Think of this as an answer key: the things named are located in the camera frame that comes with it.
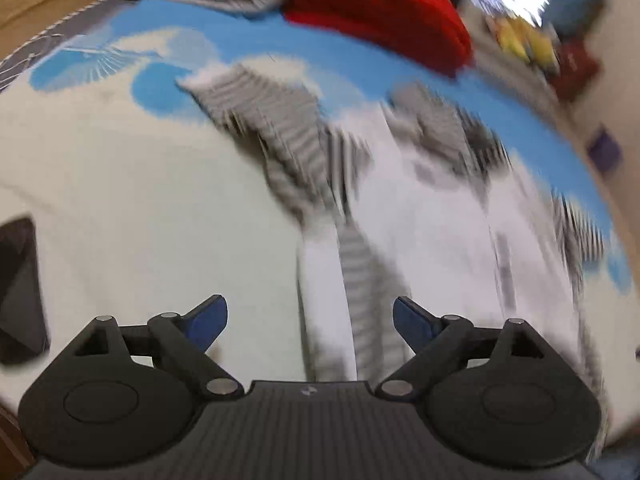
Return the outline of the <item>purple box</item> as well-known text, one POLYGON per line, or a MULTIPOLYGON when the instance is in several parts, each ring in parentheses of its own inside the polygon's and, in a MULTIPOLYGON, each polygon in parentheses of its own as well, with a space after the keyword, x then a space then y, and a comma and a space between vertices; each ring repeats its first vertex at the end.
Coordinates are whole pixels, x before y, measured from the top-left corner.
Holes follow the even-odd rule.
POLYGON ((620 144, 605 127, 599 128, 593 136, 587 154, 600 174, 610 174, 623 160, 620 144))

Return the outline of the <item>black object at bedside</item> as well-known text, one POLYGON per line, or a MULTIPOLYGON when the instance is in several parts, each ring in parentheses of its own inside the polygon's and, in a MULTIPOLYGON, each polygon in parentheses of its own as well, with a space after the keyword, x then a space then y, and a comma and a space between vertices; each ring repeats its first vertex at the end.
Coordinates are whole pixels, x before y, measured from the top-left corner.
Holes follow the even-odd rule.
POLYGON ((1 226, 1 364, 19 366, 50 348, 42 303, 36 227, 29 216, 1 226))

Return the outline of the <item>blue white patterned bedspread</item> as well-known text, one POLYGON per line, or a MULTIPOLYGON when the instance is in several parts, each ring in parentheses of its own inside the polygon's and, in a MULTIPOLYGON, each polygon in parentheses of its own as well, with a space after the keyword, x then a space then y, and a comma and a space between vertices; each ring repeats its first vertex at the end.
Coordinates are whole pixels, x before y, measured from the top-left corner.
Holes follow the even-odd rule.
POLYGON ((1 370, 11 406, 101 314, 122 325, 227 300, 209 347, 239 382, 320 380, 307 368, 302 229, 262 156, 219 131, 183 79, 243 64, 298 81, 336 119, 420 82, 477 117, 547 190, 601 231, 582 314, 605 382, 603 427, 639 419, 639 296, 613 223, 570 144, 475 71, 446 78, 334 32, 146 0, 62 44, 1 92, 1 217, 35 223, 47 353, 1 370))

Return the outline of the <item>red knitted blanket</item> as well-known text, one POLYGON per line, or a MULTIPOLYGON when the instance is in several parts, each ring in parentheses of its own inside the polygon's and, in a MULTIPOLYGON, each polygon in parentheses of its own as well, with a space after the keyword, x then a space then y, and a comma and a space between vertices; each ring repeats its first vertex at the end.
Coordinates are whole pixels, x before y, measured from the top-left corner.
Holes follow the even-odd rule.
POLYGON ((472 63, 472 39, 449 0, 288 0, 284 17, 369 41, 454 76, 472 63))

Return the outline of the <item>black white striped garment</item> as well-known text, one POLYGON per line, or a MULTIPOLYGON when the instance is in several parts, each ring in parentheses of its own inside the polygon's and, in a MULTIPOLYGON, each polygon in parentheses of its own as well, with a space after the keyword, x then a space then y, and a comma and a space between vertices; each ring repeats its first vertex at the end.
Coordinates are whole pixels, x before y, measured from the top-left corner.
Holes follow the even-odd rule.
POLYGON ((477 117, 410 82, 330 119, 300 82, 243 64, 181 87, 262 156, 273 195, 300 224, 312 378, 377 385, 405 364, 392 307, 407 296, 480 326, 524 318, 606 402, 582 314, 584 267, 603 258, 602 233, 477 117))

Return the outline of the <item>dark red cushion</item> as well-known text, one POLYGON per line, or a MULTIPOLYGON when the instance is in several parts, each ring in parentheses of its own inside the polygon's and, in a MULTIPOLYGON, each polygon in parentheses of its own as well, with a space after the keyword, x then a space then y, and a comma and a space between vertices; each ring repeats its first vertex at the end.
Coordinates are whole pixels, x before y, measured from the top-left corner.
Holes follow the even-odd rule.
POLYGON ((588 50, 585 41, 574 39, 556 49, 559 73, 548 78, 562 103, 573 103, 599 75, 602 63, 588 50))

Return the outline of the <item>yellow plush toys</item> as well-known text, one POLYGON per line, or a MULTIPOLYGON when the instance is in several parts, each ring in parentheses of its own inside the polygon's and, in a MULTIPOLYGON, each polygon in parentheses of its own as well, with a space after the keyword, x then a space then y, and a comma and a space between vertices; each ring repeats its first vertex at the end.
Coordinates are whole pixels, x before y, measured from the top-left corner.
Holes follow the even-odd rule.
POLYGON ((510 15, 487 20, 487 25, 503 52, 544 73, 556 74, 559 71, 554 40, 540 27, 529 24, 520 16, 510 15))

